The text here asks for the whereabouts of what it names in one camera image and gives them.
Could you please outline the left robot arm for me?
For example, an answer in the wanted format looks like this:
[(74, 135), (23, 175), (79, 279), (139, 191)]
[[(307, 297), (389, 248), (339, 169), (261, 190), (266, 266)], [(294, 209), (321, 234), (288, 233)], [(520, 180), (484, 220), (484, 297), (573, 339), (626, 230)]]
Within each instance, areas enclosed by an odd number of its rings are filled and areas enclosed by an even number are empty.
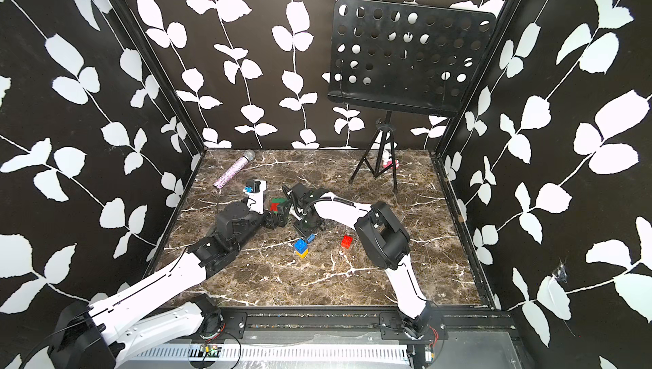
[(153, 316), (152, 311), (232, 263), (263, 226), (285, 226), (287, 200), (257, 212), (230, 203), (216, 216), (208, 234), (166, 267), (118, 294), (65, 308), (49, 340), (56, 368), (117, 368), (130, 358), (169, 340), (195, 333), (219, 309), (205, 297)]

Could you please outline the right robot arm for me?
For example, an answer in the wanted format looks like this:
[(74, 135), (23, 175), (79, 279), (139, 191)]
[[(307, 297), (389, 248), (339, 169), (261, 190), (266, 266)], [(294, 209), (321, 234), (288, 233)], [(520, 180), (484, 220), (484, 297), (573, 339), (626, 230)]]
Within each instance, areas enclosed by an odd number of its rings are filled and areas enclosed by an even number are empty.
[(356, 231), (368, 258), (392, 284), (403, 328), (415, 337), (428, 328), (433, 303), (426, 299), (414, 273), (407, 229), (388, 204), (360, 204), (302, 184), (283, 186), (282, 190), (291, 203), (293, 216), (298, 218), (298, 226), (334, 221)]

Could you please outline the blue square lego brick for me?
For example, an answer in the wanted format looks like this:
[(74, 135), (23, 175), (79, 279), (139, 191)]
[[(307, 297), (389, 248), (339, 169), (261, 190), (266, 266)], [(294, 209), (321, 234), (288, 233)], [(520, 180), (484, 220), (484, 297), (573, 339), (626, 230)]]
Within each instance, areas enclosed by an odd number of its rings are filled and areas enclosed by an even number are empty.
[(297, 240), (294, 243), (293, 247), (299, 254), (303, 254), (307, 251), (307, 243), (303, 239)]

